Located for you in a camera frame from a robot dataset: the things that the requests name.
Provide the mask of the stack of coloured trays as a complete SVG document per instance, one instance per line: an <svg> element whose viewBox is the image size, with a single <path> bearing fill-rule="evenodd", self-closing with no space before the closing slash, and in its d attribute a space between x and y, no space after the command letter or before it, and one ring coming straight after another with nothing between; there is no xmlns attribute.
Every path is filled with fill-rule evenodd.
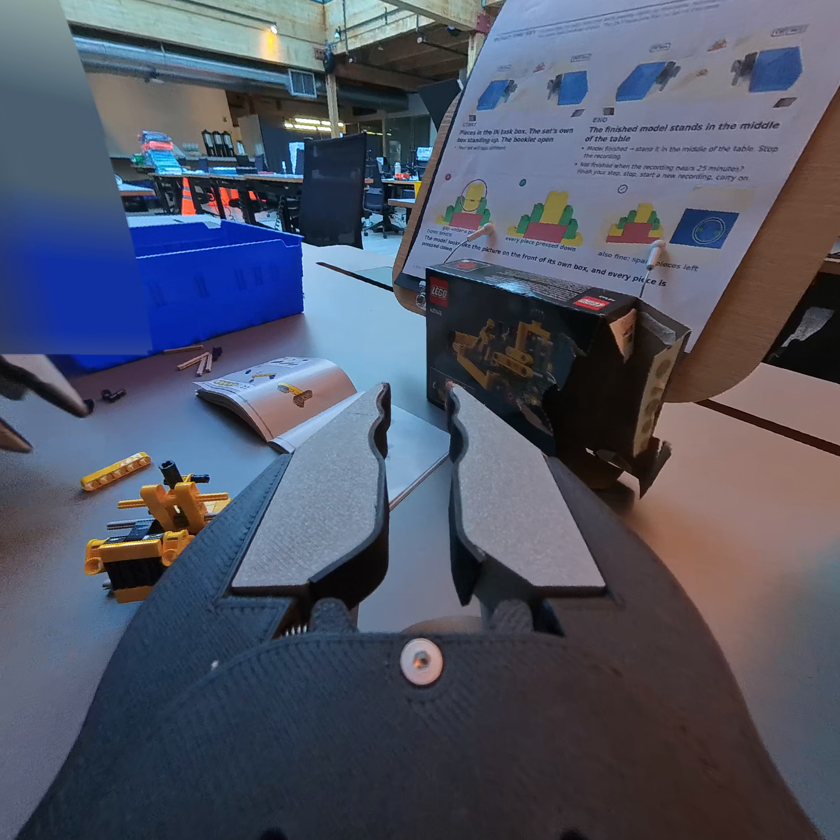
<svg viewBox="0 0 840 840"><path fill-rule="evenodd" d="M175 157L172 138L161 132L144 130L138 135L144 164L158 175L179 175L182 167Z"/></svg>

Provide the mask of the black lego set box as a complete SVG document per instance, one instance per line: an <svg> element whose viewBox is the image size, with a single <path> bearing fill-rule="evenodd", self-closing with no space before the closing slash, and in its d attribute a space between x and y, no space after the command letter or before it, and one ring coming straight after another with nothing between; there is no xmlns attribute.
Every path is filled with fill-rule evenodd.
<svg viewBox="0 0 840 840"><path fill-rule="evenodd" d="M460 385L588 487L670 457L655 436L690 330L639 298L462 258L426 270L427 399Z"/></svg>

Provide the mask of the yellow lego beam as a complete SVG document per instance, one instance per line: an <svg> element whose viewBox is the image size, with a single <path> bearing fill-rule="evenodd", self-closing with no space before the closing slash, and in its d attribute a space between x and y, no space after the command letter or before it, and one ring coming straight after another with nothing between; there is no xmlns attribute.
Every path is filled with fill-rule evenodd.
<svg viewBox="0 0 840 840"><path fill-rule="evenodd" d="M144 451L139 452L82 477L80 486L84 491L94 491L150 465L151 457Z"/></svg>

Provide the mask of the blue plastic bin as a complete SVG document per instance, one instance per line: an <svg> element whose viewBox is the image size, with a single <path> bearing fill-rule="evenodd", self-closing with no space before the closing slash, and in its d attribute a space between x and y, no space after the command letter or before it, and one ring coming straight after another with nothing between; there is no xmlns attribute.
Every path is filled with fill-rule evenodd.
<svg viewBox="0 0 840 840"><path fill-rule="evenodd" d="M222 221L131 227L152 349L55 354L66 376L102 371L303 312L302 237Z"/></svg>

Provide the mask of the black office chair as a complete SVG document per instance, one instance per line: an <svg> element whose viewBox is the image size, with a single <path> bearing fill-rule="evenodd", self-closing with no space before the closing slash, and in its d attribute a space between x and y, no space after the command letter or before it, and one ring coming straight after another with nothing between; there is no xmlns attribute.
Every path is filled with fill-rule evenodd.
<svg viewBox="0 0 840 840"><path fill-rule="evenodd" d="M363 196L362 226L363 236L371 231L381 232L386 238L389 234L402 235L405 227L392 221L392 211L395 208L389 204L390 193L382 180L381 158L370 158L365 165L365 191Z"/></svg>
<svg viewBox="0 0 840 840"><path fill-rule="evenodd" d="M362 248L366 134L304 145L299 228L308 245Z"/></svg>

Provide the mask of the yellow lego bulldozer model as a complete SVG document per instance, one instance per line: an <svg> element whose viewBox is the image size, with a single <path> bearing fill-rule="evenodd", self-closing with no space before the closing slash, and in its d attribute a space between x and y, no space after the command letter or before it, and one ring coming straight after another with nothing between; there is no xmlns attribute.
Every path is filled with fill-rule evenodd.
<svg viewBox="0 0 840 840"><path fill-rule="evenodd" d="M134 519L113 521L117 535L91 539L85 549L84 572L105 574L103 587L118 603L141 602L195 536L231 502L228 493L202 492L209 476L183 474L172 460L160 466L162 482L144 485L140 497L121 500Z"/></svg>

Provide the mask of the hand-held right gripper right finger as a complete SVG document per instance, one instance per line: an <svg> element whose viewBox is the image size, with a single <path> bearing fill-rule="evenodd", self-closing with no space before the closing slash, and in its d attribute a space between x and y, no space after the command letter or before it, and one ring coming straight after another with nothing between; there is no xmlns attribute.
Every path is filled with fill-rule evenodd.
<svg viewBox="0 0 840 840"><path fill-rule="evenodd" d="M461 605L509 600L534 612L606 583L543 452L464 387L447 397L450 565Z"/></svg>

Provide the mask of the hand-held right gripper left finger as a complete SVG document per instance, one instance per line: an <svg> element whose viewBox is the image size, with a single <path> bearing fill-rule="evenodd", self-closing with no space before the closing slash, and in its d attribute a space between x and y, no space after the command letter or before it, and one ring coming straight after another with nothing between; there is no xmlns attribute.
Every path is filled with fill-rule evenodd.
<svg viewBox="0 0 840 840"><path fill-rule="evenodd" d="M231 582L232 592L325 597L354 609L388 567L385 457L391 387L361 394L290 458Z"/></svg>

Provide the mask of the lego instruction booklet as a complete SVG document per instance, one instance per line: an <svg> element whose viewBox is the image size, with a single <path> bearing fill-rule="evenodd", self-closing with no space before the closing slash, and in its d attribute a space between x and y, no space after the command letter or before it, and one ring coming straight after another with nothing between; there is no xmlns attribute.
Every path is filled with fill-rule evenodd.
<svg viewBox="0 0 840 840"><path fill-rule="evenodd" d="M225 407L280 452L293 453L357 398L351 379L335 363L286 356L243 371L197 381L196 394ZM393 510L445 461L449 436L392 405L385 460Z"/></svg>

